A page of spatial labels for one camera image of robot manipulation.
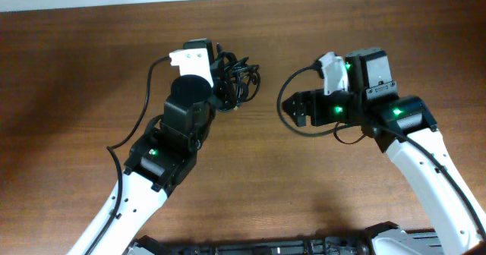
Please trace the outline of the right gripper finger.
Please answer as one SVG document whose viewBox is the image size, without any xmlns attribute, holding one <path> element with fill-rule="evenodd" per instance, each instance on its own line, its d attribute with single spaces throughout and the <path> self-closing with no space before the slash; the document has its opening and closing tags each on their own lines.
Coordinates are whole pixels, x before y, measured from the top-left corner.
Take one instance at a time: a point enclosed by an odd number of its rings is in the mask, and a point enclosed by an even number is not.
<svg viewBox="0 0 486 255">
<path fill-rule="evenodd" d="M 305 102 L 305 93 L 304 92 L 296 92 L 291 95 L 288 99 L 285 99 L 282 105 L 304 105 Z"/>
<path fill-rule="evenodd" d="M 305 105 L 303 103 L 284 102 L 282 104 L 282 108 L 298 128 L 306 125 Z"/>
</svg>

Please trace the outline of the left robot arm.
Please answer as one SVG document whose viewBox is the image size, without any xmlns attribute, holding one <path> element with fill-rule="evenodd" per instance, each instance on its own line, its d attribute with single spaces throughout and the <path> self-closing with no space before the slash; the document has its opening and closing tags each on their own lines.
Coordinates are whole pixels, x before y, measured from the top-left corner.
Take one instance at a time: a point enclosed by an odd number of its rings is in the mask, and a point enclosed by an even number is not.
<svg viewBox="0 0 486 255">
<path fill-rule="evenodd" d="M 205 48 L 181 49 L 167 60 L 180 75 L 172 82 L 164 112 L 149 121 L 124 163 L 112 157 L 115 186 L 71 254 L 124 253 L 195 166 L 216 113 L 232 93 L 225 68 L 235 60 L 232 53 L 219 51 L 211 61 Z"/>
</svg>

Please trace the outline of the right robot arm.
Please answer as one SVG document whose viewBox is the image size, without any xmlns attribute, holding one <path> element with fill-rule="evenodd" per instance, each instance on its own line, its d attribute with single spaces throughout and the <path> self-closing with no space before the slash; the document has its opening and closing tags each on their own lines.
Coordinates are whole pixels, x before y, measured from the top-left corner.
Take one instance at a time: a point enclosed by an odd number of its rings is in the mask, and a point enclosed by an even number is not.
<svg viewBox="0 0 486 255">
<path fill-rule="evenodd" d="M 277 97 L 279 116 L 296 134 L 307 123 L 333 124 L 331 134 L 359 127 L 405 177 L 438 237 L 445 254 L 485 252 L 485 212 L 447 151 L 429 108 L 418 96 L 398 94 L 387 53 L 380 47 L 328 52 L 312 65 L 323 79 L 319 90 Z"/>
</svg>

